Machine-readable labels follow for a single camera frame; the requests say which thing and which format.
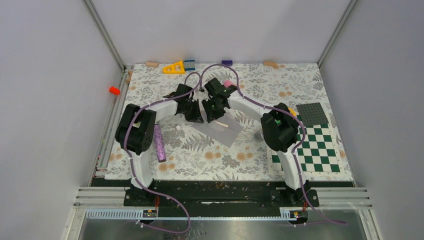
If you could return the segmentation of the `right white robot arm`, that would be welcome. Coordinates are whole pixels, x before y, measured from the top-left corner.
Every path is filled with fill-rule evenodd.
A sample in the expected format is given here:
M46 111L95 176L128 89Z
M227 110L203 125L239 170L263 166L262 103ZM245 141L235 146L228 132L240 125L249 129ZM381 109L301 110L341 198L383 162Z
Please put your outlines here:
M286 193L287 201L293 206L301 205L307 199L305 190L301 188L306 178L291 155L297 142L299 122L294 119L293 114L287 114L288 107L284 103L273 107L264 106L240 94L235 85L225 87L216 78L208 81L204 88L209 99L203 100L202 105L209 123L223 117L225 108L238 110L261 123L264 141L277 153L285 183L291 188Z

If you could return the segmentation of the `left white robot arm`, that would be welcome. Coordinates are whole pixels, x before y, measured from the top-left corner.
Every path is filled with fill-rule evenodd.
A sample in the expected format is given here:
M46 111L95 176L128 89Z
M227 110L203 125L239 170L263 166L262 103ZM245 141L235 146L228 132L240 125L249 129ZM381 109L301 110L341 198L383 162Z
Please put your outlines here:
M139 188L136 199L144 206L152 204L155 192L149 188L153 177L149 167L149 156L145 154L154 142L155 125L158 121L177 114L187 122L204 123L200 104L194 99L194 89L180 83L176 91L161 100L143 107L128 104L115 132L115 140L130 157L131 184Z

